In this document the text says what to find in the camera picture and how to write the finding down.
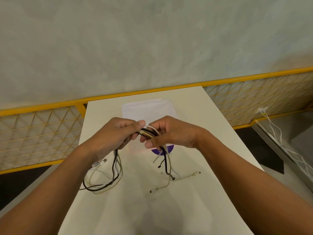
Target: table surface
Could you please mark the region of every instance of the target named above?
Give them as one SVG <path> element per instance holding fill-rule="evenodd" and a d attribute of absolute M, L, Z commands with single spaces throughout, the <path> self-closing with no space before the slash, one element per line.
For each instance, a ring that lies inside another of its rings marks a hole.
<path fill-rule="evenodd" d="M 170 99 L 181 120 L 209 130 L 226 146 L 261 169 L 258 162 L 223 117 L 202 87 L 190 87 L 147 94 L 124 96 L 88 103 L 80 143 L 90 138 L 112 117 L 122 117 L 125 103 L 151 99 Z M 253 234 L 227 197 L 203 156 L 195 149 L 174 146 L 173 168 L 193 177 L 166 185 L 164 167 L 153 164 L 155 154 L 141 150 L 132 154 L 126 146 L 119 151 L 124 169 L 120 183 L 113 189 L 93 194 L 79 191 L 59 234 Z M 113 153 L 100 170 L 110 173 Z M 95 173 L 94 183 L 107 183 Z"/>

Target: gray wall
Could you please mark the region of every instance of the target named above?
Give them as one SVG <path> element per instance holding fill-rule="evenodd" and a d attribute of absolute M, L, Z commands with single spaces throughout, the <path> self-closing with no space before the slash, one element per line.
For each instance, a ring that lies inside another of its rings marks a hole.
<path fill-rule="evenodd" d="M 0 109 L 309 67 L 313 0 L 0 0 Z"/>

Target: hand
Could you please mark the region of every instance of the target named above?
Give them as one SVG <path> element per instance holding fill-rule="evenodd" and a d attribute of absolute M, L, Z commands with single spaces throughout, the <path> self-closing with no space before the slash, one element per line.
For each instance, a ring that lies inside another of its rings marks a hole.
<path fill-rule="evenodd" d="M 87 149 L 95 162 L 102 160 L 111 151 L 122 149 L 131 139 L 134 140 L 138 136 L 135 132 L 145 124 L 144 120 L 136 122 L 114 117 L 81 146 Z"/>
<path fill-rule="evenodd" d="M 171 116 L 165 116 L 149 125 L 157 129 L 160 132 L 160 136 L 150 140 L 141 136 L 140 142 L 147 140 L 145 146 L 148 149 L 158 148 L 158 146 L 167 143 L 195 148 L 199 136 L 202 132 L 206 131 L 204 128 L 175 119 Z"/>

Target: metal grid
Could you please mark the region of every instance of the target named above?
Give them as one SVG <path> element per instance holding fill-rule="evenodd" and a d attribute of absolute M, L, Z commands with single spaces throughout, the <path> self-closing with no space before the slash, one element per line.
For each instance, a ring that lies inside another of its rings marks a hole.
<path fill-rule="evenodd" d="M 258 108 L 268 107 L 268 115 L 303 109 L 313 99 L 313 72 L 208 86 L 204 90 L 234 127 L 260 118 Z"/>
<path fill-rule="evenodd" d="M 83 121 L 75 106 L 0 117 L 0 171 L 66 158 Z"/>

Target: purple sticker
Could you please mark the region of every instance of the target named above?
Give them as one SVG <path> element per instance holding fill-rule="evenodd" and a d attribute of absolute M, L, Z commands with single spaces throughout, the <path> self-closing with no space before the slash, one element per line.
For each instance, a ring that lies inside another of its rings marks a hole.
<path fill-rule="evenodd" d="M 167 150 L 168 150 L 168 153 L 170 153 L 174 148 L 174 145 L 170 145 L 170 146 L 167 146 Z M 157 149 L 152 149 L 151 151 L 153 151 L 156 155 L 159 155 L 160 151 L 157 150 Z"/>

